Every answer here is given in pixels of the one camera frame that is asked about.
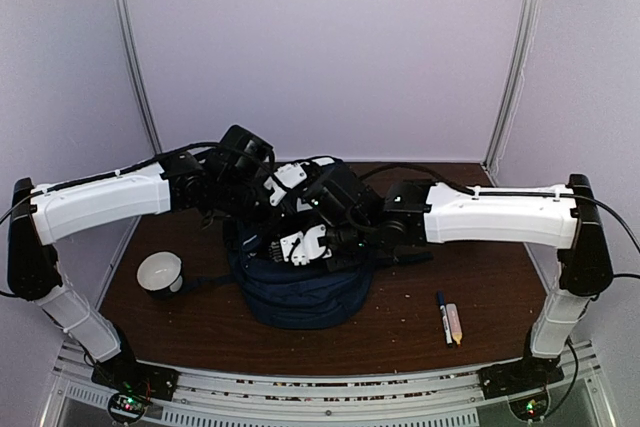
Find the navy blue student backpack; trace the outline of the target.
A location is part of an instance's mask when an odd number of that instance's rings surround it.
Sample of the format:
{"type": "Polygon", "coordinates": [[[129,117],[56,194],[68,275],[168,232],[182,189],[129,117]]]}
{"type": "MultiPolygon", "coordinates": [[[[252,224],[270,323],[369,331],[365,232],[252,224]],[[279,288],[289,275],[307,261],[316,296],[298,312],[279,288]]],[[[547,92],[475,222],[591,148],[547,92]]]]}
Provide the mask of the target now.
{"type": "Polygon", "coordinates": [[[258,322],[279,329],[326,329],[346,322],[362,308],[378,269],[431,259],[430,253],[400,257],[393,253],[398,245],[421,246],[426,242],[423,216],[430,210],[427,197],[434,185],[422,180],[397,182],[386,196],[379,195],[382,202],[371,227],[356,224],[350,214],[346,223],[335,226],[362,232],[365,242],[380,253],[375,265],[329,272],[323,267],[294,267],[268,258],[270,242],[281,235],[317,224],[332,227],[302,199],[302,194],[324,166],[340,162],[344,163],[333,157],[295,162],[303,165],[308,177],[278,206],[287,217],[294,217],[284,229],[262,232],[252,224],[224,216],[222,233],[229,274],[198,277],[186,288],[236,284],[258,322]]]}

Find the blue capped white marker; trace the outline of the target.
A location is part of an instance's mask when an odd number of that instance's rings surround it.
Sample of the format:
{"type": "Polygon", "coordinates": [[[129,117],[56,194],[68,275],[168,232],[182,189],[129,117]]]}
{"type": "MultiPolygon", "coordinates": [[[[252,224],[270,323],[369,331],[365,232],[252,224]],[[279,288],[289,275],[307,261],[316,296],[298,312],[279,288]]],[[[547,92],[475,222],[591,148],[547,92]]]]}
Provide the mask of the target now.
{"type": "Polygon", "coordinates": [[[441,291],[436,292],[436,300],[437,300],[437,304],[440,312],[446,345],[448,347],[453,347],[454,341],[451,335],[450,324],[449,324],[447,310],[446,310],[446,303],[444,299],[444,294],[441,291]]]}

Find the pink and yellow highlighter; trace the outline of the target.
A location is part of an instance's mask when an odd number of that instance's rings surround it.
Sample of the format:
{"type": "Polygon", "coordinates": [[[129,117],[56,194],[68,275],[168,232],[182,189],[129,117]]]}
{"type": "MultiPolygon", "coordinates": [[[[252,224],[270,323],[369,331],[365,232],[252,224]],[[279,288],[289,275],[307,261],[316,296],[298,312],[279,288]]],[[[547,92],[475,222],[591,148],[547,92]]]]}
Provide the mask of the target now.
{"type": "Polygon", "coordinates": [[[449,322],[451,338],[457,346],[460,346],[463,339],[463,331],[457,306],[455,303],[447,303],[445,308],[449,322]]]}

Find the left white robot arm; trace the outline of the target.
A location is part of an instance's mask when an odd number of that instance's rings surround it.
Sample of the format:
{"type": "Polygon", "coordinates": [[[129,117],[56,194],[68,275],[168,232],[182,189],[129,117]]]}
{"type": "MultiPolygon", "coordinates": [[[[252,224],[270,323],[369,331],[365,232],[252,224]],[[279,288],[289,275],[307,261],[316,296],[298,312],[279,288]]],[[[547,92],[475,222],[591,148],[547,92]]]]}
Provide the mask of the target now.
{"type": "Polygon", "coordinates": [[[119,220],[191,208],[236,219],[261,219],[294,192],[308,173],[301,163],[274,168],[271,151],[246,152],[203,143],[134,166],[60,184],[14,186],[3,215],[8,230],[9,294],[38,305],[95,361],[113,388],[134,392],[156,380],[139,363],[124,332],[103,317],[61,273],[55,243],[119,220]]]}

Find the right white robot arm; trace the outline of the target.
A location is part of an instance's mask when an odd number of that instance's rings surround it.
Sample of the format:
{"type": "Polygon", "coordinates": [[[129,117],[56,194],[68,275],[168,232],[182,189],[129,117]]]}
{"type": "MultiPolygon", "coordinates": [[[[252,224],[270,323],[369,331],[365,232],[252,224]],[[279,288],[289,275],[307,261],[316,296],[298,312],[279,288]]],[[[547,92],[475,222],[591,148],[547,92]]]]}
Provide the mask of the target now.
{"type": "Polygon", "coordinates": [[[457,241],[540,244],[557,250],[559,277],[529,329],[521,359],[482,368],[485,397],[541,388],[562,379],[559,358],[589,300],[614,274],[589,180],[542,188],[454,187],[401,181],[380,197],[359,178],[334,169],[312,178],[286,165],[264,183],[269,204],[285,214],[308,207],[320,223],[276,244],[285,262],[305,265],[349,248],[393,250],[457,241]]]}

